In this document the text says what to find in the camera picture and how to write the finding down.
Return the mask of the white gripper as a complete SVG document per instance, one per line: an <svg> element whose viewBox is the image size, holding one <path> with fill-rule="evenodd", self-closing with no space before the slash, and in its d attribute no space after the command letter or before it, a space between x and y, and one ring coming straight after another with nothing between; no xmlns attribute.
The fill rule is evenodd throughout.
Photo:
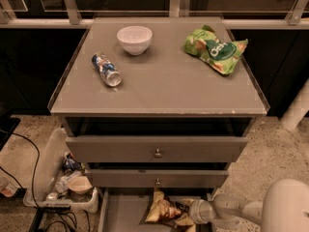
<svg viewBox="0 0 309 232"><path fill-rule="evenodd" d="M215 219L216 212L209 201L199 199L190 205L189 216L197 224L207 224Z"/></svg>

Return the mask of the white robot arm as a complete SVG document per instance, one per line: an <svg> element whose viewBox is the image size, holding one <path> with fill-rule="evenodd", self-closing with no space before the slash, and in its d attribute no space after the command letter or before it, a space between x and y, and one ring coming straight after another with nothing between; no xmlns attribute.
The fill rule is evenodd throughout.
<svg viewBox="0 0 309 232"><path fill-rule="evenodd" d="M263 202L218 194L212 201L194 201L189 216L197 224L237 229L241 218L261 227L261 232L309 232L309 186L282 179L267 190Z"/></svg>

